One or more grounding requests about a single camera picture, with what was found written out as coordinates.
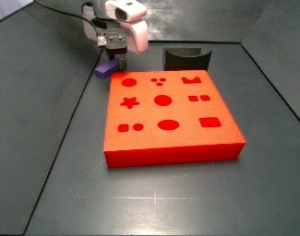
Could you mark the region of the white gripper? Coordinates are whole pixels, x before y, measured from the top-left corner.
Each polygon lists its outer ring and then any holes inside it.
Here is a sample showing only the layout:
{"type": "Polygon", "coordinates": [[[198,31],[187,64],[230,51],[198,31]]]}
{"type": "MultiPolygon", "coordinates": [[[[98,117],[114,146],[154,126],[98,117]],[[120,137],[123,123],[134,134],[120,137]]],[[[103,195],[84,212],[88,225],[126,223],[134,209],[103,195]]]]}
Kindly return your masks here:
{"type": "Polygon", "coordinates": [[[126,53],[143,53],[148,47],[147,9],[136,0],[90,0],[82,6],[84,34],[118,55],[118,70],[126,68],[126,53]]]}

